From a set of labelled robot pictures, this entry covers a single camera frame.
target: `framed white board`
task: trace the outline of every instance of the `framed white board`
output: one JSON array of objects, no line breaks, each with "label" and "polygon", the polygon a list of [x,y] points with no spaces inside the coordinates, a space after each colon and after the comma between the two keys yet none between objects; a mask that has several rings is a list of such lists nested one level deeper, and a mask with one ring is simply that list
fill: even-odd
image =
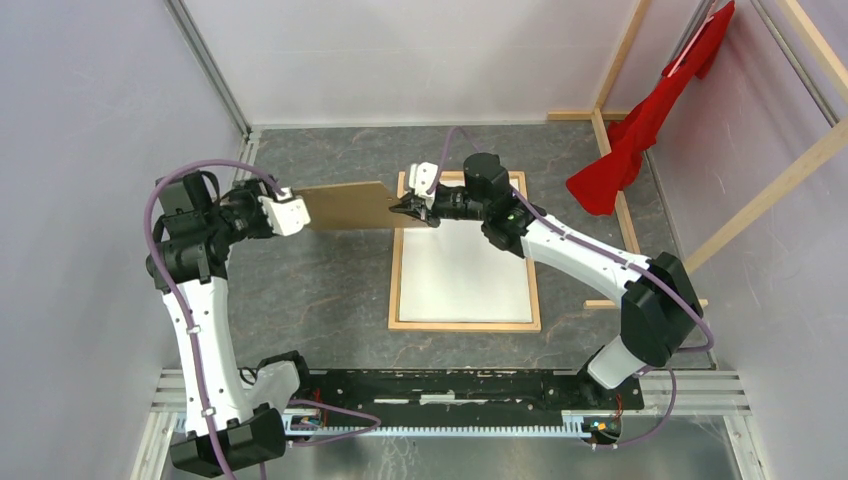
[{"label": "framed white board", "polygon": [[[444,172],[461,185],[462,172]],[[527,195],[523,172],[510,182]],[[404,174],[398,178],[398,195]],[[539,332],[536,269],[489,244],[480,222],[443,221],[439,228],[395,229],[389,329]]]}]

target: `wooden beam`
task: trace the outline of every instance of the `wooden beam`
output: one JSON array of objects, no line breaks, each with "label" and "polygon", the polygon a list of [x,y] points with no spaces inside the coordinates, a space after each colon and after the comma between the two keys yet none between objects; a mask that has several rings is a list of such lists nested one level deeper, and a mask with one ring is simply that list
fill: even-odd
[{"label": "wooden beam", "polygon": [[[629,113],[629,110],[610,110],[601,112],[601,116],[604,118],[604,120],[624,120],[624,117],[626,117]],[[550,112],[548,112],[549,122],[591,119],[592,112],[588,110],[551,110]]]},{"label": "wooden beam", "polygon": [[807,12],[801,8],[797,0],[777,0],[777,4],[780,5],[786,19],[792,24],[792,28],[801,37],[801,41],[804,42],[821,69],[827,74],[836,91],[848,102],[848,69],[830,48],[819,29],[807,16]]},{"label": "wooden beam", "polygon": [[684,262],[691,275],[754,220],[848,145],[848,120],[837,123]]},{"label": "wooden beam", "polygon": [[[699,299],[701,308],[706,308],[710,304],[706,299]],[[611,300],[586,300],[583,302],[584,310],[614,310],[618,308]]]},{"label": "wooden beam", "polygon": [[[601,155],[612,152],[607,128],[601,117],[601,111],[597,108],[592,112],[592,127],[595,129],[595,137],[598,140],[598,150],[601,151]],[[618,224],[621,227],[624,249],[630,253],[641,253],[639,241],[636,239],[636,230],[633,228],[633,219],[630,217],[630,209],[627,207],[627,199],[624,198],[623,192],[618,192],[615,196],[615,215],[618,217]]]},{"label": "wooden beam", "polygon": [[639,0],[636,8],[633,10],[633,15],[630,17],[630,23],[627,25],[627,30],[624,32],[621,42],[618,44],[618,51],[612,60],[612,64],[607,70],[607,76],[601,85],[601,91],[598,93],[598,98],[595,100],[595,108],[603,108],[607,101],[610,91],[615,80],[618,78],[618,72],[624,65],[624,59],[627,58],[627,53],[630,52],[630,47],[633,45],[633,40],[636,39],[636,34],[639,32],[639,27],[642,26],[642,20],[648,12],[648,7],[651,5],[651,0]]}]

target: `marble-patterned floor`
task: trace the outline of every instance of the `marble-patterned floor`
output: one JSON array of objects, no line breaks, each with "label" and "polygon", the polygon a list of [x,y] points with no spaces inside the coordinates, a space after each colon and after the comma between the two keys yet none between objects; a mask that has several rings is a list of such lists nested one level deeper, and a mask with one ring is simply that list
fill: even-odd
[{"label": "marble-patterned floor", "polygon": [[[436,162],[448,127],[266,130],[256,165],[283,185],[380,180],[391,191],[413,162]],[[571,227],[622,247],[617,219],[587,214],[564,182],[598,157],[589,122],[467,129],[510,170],[527,176],[529,198]],[[448,169],[472,148],[457,136]],[[676,252],[648,165],[626,191],[642,252]],[[304,231],[236,245],[229,317],[239,365],[297,349],[312,368],[579,368],[619,330],[618,310],[587,311],[591,288],[537,265],[541,333],[388,331],[392,232]],[[702,342],[693,334],[691,343]],[[709,368],[705,354],[673,365]]]}]

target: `red garment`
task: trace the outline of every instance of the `red garment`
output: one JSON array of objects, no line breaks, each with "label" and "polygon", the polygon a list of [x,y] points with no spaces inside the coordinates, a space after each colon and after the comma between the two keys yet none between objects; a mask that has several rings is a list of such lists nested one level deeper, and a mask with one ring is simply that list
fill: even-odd
[{"label": "red garment", "polygon": [[565,182],[580,205],[592,215],[611,215],[619,190],[633,183],[642,166],[642,152],[657,143],[657,133],[674,106],[677,97],[692,77],[703,79],[715,60],[727,25],[733,16],[731,1],[716,12],[695,40],[676,73],[666,77],[677,62],[663,69],[663,77],[648,97],[621,122],[611,122],[609,135],[612,153],[596,160]]}]

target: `brown cardboard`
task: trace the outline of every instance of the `brown cardboard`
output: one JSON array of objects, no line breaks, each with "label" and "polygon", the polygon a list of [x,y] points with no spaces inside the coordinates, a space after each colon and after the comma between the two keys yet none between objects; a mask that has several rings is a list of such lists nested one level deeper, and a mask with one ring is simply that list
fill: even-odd
[{"label": "brown cardboard", "polygon": [[312,230],[363,230],[426,227],[424,222],[392,213],[398,197],[380,182],[344,183],[295,189],[312,218]]}]

